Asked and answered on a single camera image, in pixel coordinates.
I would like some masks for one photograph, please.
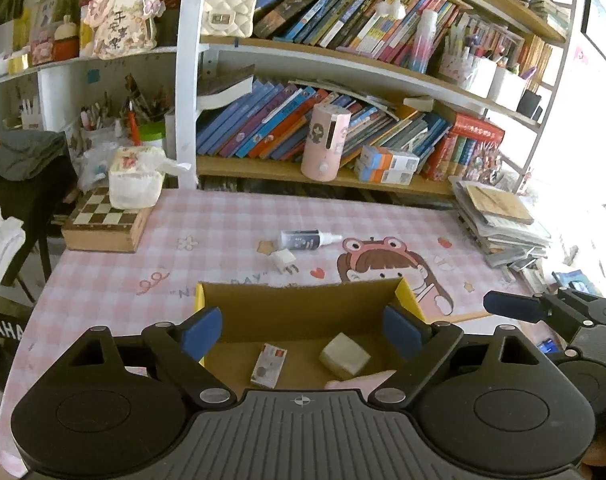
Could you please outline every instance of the purple book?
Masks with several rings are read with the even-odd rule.
[[[275,98],[267,103],[260,112],[254,115],[245,125],[233,136],[227,144],[223,146],[218,152],[220,156],[232,156],[244,144],[244,142],[254,133],[254,130],[262,126],[262,120],[271,114],[276,108],[281,106],[286,99],[288,99],[294,92],[298,90],[298,87],[294,84],[286,86]]]

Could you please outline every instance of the white handbag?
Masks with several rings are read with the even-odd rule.
[[[200,33],[249,38],[254,30],[256,0],[205,0]]]

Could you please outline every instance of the white shelf post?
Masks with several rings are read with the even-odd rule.
[[[176,160],[193,164],[179,187],[196,189],[196,79],[203,0],[180,0],[176,51]]]

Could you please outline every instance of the tablecloth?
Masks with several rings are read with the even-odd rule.
[[[268,253],[281,230],[341,234],[343,244],[297,251],[292,274]],[[483,315],[489,290],[526,291],[490,269],[453,211],[295,196],[164,190],[135,254],[65,251],[24,332],[0,411],[0,462],[25,468],[10,431],[19,399],[85,330],[138,334],[193,312],[196,283],[319,285],[406,277],[442,319]]]

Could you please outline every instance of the hand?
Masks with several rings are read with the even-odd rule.
[[[592,472],[587,467],[589,465],[606,466],[606,432],[594,439],[583,457],[580,472],[588,479],[592,478]]]

